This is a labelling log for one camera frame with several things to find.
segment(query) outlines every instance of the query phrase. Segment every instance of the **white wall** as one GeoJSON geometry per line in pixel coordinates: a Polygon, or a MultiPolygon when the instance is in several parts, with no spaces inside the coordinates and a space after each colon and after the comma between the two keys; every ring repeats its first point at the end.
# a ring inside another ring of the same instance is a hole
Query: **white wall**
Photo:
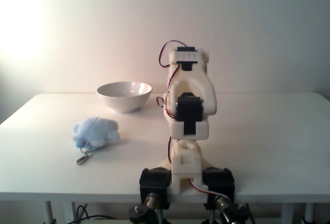
{"type": "Polygon", "coordinates": [[[209,51],[218,92],[330,98],[329,1],[0,0],[0,122],[40,92],[120,80],[163,91],[157,59],[169,39],[209,51]]]}

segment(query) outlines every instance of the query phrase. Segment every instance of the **robotic arm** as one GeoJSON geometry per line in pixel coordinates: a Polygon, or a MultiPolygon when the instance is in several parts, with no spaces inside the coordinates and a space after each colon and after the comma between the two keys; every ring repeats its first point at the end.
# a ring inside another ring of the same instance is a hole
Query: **robotic arm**
{"type": "Polygon", "coordinates": [[[170,207],[168,194],[182,192],[182,180],[189,180],[196,190],[208,194],[207,203],[210,219],[202,224],[216,224],[215,210],[221,211],[222,224],[245,224],[249,210],[232,204],[234,200],[234,177],[225,168],[212,167],[202,157],[196,140],[209,136],[208,116],[217,112],[215,89],[207,77],[208,55],[195,47],[178,47],[170,52],[168,89],[162,98],[163,113],[170,126],[171,156],[158,167],[143,170],[140,178],[141,203],[129,211],[134,224],[166,224],[162,210],[170,207]]]}

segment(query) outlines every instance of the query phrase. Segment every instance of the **ceramic bowl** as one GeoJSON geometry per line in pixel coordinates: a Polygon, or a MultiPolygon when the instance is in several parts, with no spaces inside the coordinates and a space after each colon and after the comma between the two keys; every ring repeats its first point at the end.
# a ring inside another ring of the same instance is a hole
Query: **ceramic bowl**
{"type": "Polygon", "coordinates": [[[96,92],[104,104],[119,113],[139,110],[148,100],[152,87],[135,81],[119,81],[105,84],[96,92]]]}

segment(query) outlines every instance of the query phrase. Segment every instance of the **blue plush toy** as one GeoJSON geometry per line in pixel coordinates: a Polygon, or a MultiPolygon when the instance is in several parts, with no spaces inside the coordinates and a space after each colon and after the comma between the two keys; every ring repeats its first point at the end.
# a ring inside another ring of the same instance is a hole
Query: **blue plush toy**
{"type": "Polygon", "coordinates": [[[77,148],[96,150],[119,139],[116,121],[89,117],[73,127],[73,140],[77,148]]]}

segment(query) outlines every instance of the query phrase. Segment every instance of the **tabletop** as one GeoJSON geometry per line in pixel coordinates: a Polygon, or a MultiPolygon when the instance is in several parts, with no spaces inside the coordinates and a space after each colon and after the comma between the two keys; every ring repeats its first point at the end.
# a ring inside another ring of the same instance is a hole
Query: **tabletop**
{"type": "MultiPolygon", "coordinates": [[[[167,156],[169,127],[152,94],[138,112],[96,94],[41,94],[0,125],[0,200],[139,202],[139,178],[167,156]],[[84,165],[72,127],[114,119],[121,139],[84,165]]],[[[330,102],[315,93],[222,93],[203,157],[234,175],[241,202],[330,202],[330,102]]],[[[171,201],[205,202],[195,190],[171,201]]]]}

